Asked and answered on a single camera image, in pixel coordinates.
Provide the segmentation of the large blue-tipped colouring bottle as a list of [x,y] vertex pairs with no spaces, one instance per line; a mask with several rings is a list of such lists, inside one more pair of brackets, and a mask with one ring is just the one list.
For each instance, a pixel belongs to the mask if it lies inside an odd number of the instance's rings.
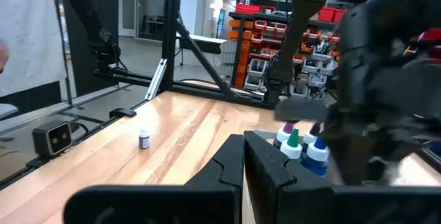
[[324,140],[318,137],[308,145],[301,164],[314,174],[324,177],[328,168],[329,154],[330,150]]

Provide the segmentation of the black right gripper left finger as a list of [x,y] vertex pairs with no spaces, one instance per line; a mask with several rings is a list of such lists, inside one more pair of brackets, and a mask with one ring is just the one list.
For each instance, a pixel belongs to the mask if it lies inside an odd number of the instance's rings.
[[241,224],[245,138],[230,135],[184,185],[95,185],[73,194],[64,224]]

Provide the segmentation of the large black-tipped colouring bottle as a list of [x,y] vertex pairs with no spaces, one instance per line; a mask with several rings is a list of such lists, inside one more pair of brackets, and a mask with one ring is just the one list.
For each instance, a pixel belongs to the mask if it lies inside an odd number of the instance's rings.
[[320,134],[320,124],[314,123],[311,129],[302,136],[302,152],[305,153],[310,143],[314,143]]

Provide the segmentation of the parts shelf with bins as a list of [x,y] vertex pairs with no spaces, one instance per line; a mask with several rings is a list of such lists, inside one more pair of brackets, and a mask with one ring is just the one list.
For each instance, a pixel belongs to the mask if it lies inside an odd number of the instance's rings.
[[[235,88],[265,92],[264,73],[282,47],[288,31],[285,0],[238,0],[230,13],[229,38],[240,45],[231,77]],[[321,97],[338,66],[340,53],[334,26],[342,19],[342,8],[323,7],[310,20],[291,59],[290,92]]]

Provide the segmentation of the person's hand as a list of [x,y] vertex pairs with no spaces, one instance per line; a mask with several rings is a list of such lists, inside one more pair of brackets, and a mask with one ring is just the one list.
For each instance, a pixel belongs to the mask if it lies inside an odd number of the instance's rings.
[[0,41],[0,74],[3,72],[9,59],[9,50],[6,44]]

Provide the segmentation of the large green-tipped colouring bottle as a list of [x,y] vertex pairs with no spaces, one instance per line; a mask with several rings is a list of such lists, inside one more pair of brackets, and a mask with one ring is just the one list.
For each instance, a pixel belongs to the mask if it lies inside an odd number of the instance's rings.
[[294,128],[288,139],[280,146],[280,151],[290,159],[299,161],[302,157],[302,145],[299,143],[298,129]]

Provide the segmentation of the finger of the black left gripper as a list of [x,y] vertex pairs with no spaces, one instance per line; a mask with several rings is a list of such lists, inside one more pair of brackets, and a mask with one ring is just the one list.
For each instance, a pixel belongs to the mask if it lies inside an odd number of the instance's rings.
[[346,185],[360,185],[366,177],[369,143],[360,136],[324,131],[320,134]]
[[368,153],[368,182],[394,183],[400,177],[398,166],[410,154],[424,145],[415,141],[370,140]]

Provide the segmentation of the silver aluminium extrusion bar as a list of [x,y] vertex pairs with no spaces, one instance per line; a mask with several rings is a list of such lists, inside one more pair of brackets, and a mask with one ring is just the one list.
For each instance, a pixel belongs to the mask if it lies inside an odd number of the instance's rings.
[[159,85],[161,84],[161,81],[163,79],[163,75],[165,74],[167,68],[167,59],[161,59],[159,61],[158,67],[156,68],[156,71],[154,73],[154,76],[152,77],[152,81],[150,83],[150,86],[147,89],[147,92],[145,94],[145,100],[152,100],[159,89]]

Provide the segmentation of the black frame bracket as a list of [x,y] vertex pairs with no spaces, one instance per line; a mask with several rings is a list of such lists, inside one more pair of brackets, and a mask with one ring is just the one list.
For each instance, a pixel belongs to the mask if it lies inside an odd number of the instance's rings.
[[135,117],[137,115],[137,113],[134,110],[131,109],[127,109],[127,108],[116,108],[114,110],[111,110],[109,112],[109,117],[110,118],[121,118],[121,117]]

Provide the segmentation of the white fabric screen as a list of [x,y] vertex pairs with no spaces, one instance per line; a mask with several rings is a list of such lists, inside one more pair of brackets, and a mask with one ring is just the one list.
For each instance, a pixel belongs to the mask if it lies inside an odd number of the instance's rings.
[[0,96],[66,77],[54,0],[0,0],[0,40],[10,52]]

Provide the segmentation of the large purple-tipped colouring bottle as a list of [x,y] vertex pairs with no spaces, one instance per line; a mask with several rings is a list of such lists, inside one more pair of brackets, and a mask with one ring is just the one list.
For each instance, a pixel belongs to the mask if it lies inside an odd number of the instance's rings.
[[291,133],[293,132],[294,124],[290,122],[286,122],[286,124],[279,129],[277,132],[276,138],[274,139],[273,146],[276,148],[280,148],[283,141],[287,140]]

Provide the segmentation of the grey plastic bin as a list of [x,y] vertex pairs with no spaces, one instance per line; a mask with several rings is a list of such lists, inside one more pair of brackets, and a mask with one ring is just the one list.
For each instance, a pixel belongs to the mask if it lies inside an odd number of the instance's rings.
[[[268,141],[271,145],[273,144],[274,139],[276,138],[276,132],[268,132],[262,130],[252,130],[254,134]],[[328,167],[327,172],[325,174],[325,178],[333,183],[334,185],[344,185],[344,181],[341,177],[340,171],[338,170],[337,163],[333,156],[330,154],[328,157]]]

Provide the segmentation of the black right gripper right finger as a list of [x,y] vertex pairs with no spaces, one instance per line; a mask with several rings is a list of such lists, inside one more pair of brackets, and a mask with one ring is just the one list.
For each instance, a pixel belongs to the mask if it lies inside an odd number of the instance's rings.
[[333,185],[255,132],[244,136],[257,224],[441,224],[441,187]]

